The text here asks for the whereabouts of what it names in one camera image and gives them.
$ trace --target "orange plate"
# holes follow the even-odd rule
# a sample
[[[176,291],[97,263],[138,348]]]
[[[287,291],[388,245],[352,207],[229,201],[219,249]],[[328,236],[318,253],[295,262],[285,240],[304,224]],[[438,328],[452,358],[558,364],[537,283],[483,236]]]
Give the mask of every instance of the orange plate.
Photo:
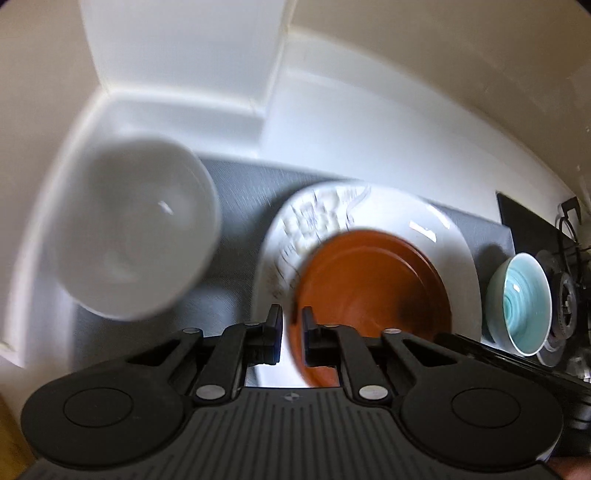
[[[367,337],[400,328],[427,340],[450,332],[452,313],[443,282],[429,260],[404,240],[371,230],[344,233],[322,245],[295,294],[297,318],[290,346],[304,379],[315,387],[338,385],[336,370],[302,362],[301,310],[318,323],[351,325]]]

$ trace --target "white plate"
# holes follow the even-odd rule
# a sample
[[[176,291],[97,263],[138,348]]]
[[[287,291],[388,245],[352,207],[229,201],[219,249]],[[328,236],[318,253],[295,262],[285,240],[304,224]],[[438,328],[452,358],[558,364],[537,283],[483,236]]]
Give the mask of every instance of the white plate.
[[[281,208],[262,244],[255,273],[252,320],[273,303],[283,307],[281,361],[258,365],[263,387],[307,387],[291,356],[288,323],[294,288],[309,254],[340,232],[372,229],[413,244],[433,264],[447,291],[452,331],[480,341],[482,307],[476,267],[457,226],[421,199],[360,182],[327,182],[300,190]]]

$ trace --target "turquoise bowl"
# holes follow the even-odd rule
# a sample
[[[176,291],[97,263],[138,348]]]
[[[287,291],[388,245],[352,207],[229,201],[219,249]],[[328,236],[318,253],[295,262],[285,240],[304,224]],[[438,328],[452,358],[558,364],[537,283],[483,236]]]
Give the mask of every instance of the turquoise bowl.
[[[486,291],[485,318],[495,343],[520,356],[535,355],[552,322],[550,286],[544,270],[529,254],[504,262]]]

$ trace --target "gray mat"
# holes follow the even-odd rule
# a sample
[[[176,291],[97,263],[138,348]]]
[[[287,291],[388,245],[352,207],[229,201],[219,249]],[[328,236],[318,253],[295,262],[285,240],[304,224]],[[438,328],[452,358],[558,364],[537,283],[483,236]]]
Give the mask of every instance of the gray mat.
[[[303,187],[334,178],[278,168],[203,160],[222,204],[222,238],[202,280],[172,309],[140,322],[104,319],[83,308],[74,327],[73,368],[80,369],[159,342],[169,333],[196,326],[205,335],[246,321],[258,251],[281,205]],[[497,223],[438,206],[466,238],[481,289],[498,265],[514,255],[511,231]],[[248,383],[255,382],[252,372]]]

